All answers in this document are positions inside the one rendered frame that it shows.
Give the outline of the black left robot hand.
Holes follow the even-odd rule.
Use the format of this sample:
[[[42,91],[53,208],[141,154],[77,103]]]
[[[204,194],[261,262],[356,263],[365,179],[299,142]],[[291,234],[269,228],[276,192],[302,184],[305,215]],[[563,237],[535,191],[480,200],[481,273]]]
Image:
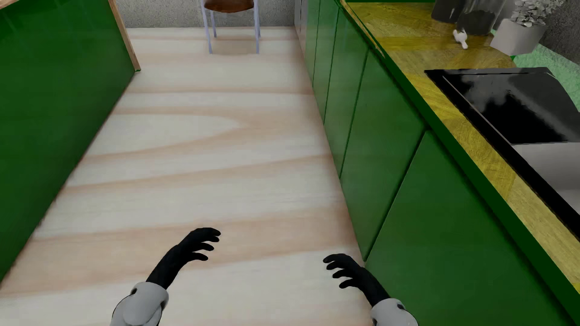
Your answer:
[[[219,242],[221,232],[211,227],[197,228],[162,257],[150,273],[146,282],[168,289],[179,271],[191,261],[207,261],[208,257],[199,251],[213,251],[210,242]]]

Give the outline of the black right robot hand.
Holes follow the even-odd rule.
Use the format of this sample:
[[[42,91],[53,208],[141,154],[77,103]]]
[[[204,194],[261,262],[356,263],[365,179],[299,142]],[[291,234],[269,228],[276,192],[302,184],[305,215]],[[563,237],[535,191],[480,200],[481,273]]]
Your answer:
[[[331,254],[323,259],[326,270],[335,270],[332,277],[346,277],[339,288],[354,287],[359,289],[368,303],[374,307],[382,300],[390,299],[391,296],[384,289],[381,283],[365,267],[360,266],[351,256],[346,254]]]

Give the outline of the green kitchen base cabinets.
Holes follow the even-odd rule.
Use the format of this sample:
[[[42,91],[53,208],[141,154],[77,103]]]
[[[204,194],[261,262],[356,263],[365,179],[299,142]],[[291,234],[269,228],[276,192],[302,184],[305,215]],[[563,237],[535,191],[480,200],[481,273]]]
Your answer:
[[[580,241],[425,70],[517,66],[436,0],[294,0],[368,270],[422,326],[580,326]]]

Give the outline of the green kitchen island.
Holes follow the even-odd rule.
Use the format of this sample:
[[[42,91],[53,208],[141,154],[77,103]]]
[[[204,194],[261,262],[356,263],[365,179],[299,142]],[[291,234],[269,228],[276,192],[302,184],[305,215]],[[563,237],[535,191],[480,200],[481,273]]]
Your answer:
[[[134,61],[116,0],[0,0],[0,284]]]

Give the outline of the black induction cooktop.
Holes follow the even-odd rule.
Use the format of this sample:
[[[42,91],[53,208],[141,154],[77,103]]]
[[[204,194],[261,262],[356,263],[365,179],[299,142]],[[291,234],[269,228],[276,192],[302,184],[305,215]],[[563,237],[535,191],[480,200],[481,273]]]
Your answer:
[[[580,241],[580,111],[551,71],[425,74]]]

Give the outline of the brown seat metal stool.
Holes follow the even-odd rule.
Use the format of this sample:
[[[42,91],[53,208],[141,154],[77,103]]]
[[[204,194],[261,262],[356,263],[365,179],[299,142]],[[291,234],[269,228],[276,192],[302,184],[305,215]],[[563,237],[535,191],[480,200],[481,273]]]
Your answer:
[[[202,21],[207,37],[208,52],[212,54],[212,40],[217,38],[216,19],[218,15],[219,22],[227,27],[242,26],[243,18],[248,25],[250,13],[253,14],[253,29],[255,32],[256,53],[260,52],[259,41],[260,18],[258,0],[198,0],[201,9]]]

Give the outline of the dark glass jar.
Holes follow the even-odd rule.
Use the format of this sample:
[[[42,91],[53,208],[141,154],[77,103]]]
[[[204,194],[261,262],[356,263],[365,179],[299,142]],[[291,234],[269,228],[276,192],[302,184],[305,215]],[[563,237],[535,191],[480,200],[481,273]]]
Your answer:
[[[465,0],[456,29],[469,35],[487,35],[505,2],[506,0]]]

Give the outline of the grey potted plant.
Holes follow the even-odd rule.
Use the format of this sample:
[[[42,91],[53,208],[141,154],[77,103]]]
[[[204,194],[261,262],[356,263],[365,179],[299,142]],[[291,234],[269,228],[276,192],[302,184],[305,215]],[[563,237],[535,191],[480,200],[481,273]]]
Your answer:
[[[546,31],[545,20],[567,0],[516,0],[509,18],[504,18],[490,47],[508,56],[534,51]]]

